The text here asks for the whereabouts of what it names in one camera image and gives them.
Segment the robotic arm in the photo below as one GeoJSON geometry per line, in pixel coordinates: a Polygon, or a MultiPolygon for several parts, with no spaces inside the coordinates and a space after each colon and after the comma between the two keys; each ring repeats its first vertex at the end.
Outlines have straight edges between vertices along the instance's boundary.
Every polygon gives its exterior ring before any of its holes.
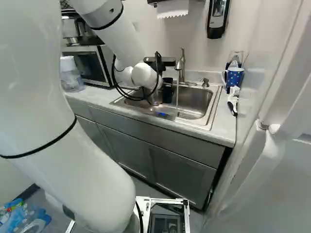
{"type": "Polygon", "coordinates": [[[116,70],[127,84],[157,89],[162,79],[142,60],[145,52],[135,28],[126,18],[121,0],[71,0],[71,6],[116,55],[116,70]]]}
{"type": "MultiPolygon", "coordinates": [[[[116,65],[127,67],[124,78],[154,88],[158,77],[140,62],[144,51],[121,1],[71,4],[116,54],[116,65]]],[[[135,187],[85,134],[62,93],[58,0],[7,0],[0,19],[0,157],[98,231],[123,232],[135,187]]]]}

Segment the floor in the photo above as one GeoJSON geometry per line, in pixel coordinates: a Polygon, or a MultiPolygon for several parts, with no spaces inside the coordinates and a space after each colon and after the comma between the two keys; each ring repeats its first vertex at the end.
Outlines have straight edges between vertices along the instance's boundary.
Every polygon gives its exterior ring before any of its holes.
{"type": "MultiPolygon", "coordinates": [[[[135,186],[137,196],[147,196],[152,198],[170,198],[163,193],[153,189],[142,181],[132,177],[135,186]]],[[[50,206],[45,200],[44,191],[39,189],[28,200],[28,203],[35,204],[39,207],[46,209],[47,214],[52,217],[51,223],[44,229],[43,233],[65,233],[70,219],[63,213],[60,213],[56,209],[50,206]]],[[[190,232],[199,233],[203,225],[203,213],[198,213],[194,210],[190,210],[190,232]]],[[[89,233],[89,231],[82,226],[76,225],[73,233],[89,233]]]]}

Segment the mug handle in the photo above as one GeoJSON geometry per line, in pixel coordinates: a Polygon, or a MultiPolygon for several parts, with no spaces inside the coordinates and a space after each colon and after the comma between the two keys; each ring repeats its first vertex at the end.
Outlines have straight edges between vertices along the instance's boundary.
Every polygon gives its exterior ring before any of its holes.
{"type": "Polygon", "coordinates": [[[228,79],[228,70],[223,70],[222,71],[222,81],[223,81],[224,85],[227,85],[227,83],[225,81],[225,73],[227,74],[227,79],[228,79]]]}

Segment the black cup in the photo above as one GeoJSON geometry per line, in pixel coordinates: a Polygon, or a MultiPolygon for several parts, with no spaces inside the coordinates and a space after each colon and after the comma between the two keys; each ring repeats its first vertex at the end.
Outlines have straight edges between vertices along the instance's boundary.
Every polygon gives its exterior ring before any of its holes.
{"type": "Polygon", "coordinates": [[[173,78],[163,78],[162,102],[171,103],[173,99],[173,78]]]}

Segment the faucet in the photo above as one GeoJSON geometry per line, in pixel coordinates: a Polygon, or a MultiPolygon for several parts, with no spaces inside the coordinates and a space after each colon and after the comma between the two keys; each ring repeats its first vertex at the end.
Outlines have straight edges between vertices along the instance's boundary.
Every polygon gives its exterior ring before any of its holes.
{"type": "Polygon", "coordinates": [[[184,47],[181,47],[181,57],[175,66],[175,70],[179,70],[179,76],[178,76],[179,83],[185,82],[185,62],[186,62],[185,49],[184,47]]]}
{"type": "Polygon", "coordinates": [[[207,78],[202,78],[201,80],[200,80],[201,82],[203,82],[202,83],[202,87],[209,87],[209,79],[207,79],[207,78]]]}

